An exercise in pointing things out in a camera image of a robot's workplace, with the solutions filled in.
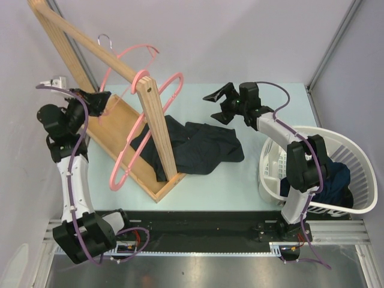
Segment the wooden frame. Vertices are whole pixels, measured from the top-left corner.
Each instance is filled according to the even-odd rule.
[[[132,83],[136,71],[125,65],[115,55],[109,53],[96,42],[92,41],[61,16],[57,15],[49,8],[45,0],[28,0],[28,3],[80,89],[87,92],[95,92],[64,33],[75,39],[123,78]],[[175,159],[173,157],[156,81],[148,76],[143,77],[137,82],[136,90],[169,181],[157,182],[153,168],[141,157],[136,160],[130,176],[156,202],[159,202],[185,174],[177,173],[176,171]],[[111,97],[107,107],[112,107],[117,99],[116,96]],[[116,160],[125,145],[128,133],[138,117],[139,114],[132,107],[124,101],[119,101],[110,115],[103,118],[101,125],[97,119],[90,118],[87,133],[109,156]],[[133,154],[134,149],[130,147],[122,161],[121,167],[123,169],[127,168]]]

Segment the gray floor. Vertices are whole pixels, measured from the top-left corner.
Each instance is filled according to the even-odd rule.
[[[366,287],[354,246],[317,247],[332,266],[286,264],[268,257],[141,256],[117,265],[91,263],[73,266],[66,256],[55,256],[47,287]],[[302,257],[312,257],[308,247]]]

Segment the wooden base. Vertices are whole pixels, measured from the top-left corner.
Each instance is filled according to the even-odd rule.
[[[111,108],[118,101],[116,95],[111,96],[107,104],[107,109]],[[108,116],[101,117],[101,124],[95,117],[89,118],[88,135],[96,141],[112,159],[116,161],[119,153],[125,146],[127,136],[136,122],[139,114],[123,100],[120,100],[112,109]],[[145,123],[137,131],[138,136],[144,128]],[[129,147],[121,168],[127,168],[129,161],[133,157],[135,150]],[[130,176],[153,198],[159,202],[176,184],[185,176],[177,173],[168,182],[157,182],[153,168],[141,157],[133,165]]]

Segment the plastic basket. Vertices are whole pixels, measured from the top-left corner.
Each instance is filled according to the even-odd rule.
[[[335,162],[344,163],[351,175],[349,189],[353,194],[353,208],[311,202],[308,211],[328,213],[333,217],[371,211],[377,203],[377,182],[372,165],[362,149],[343,135],[327,129],[307,126],[295,129],[307,135],[321,135],[328,156]],[[259,163],[259,192],[263,200],[284,205],[287,198],[280,196],[280,179],[285,176],[286,153],[269,138],[263,146]]]

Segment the black cloth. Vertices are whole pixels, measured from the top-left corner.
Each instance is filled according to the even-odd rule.
[[[178,172],[207,175],[220,162],[244,159],[235,130],[191,122],[183,126],[169,115],[165,119]],[[147,132],[148,125],[145,125],[141,134],[131,142],[133,149],[139,147]],[[167,181],[152,137],[140,156],[154,168],[157,181]]]
[[[350,171],[343,163],[333,162],[328,158],[330,176],[324,181],[323,191],[313,196],[312,201],[345,208],[353,207],[353,195],[348,189]],[[287,197],[290,185],[287,178],[280,181],[280,195]]]

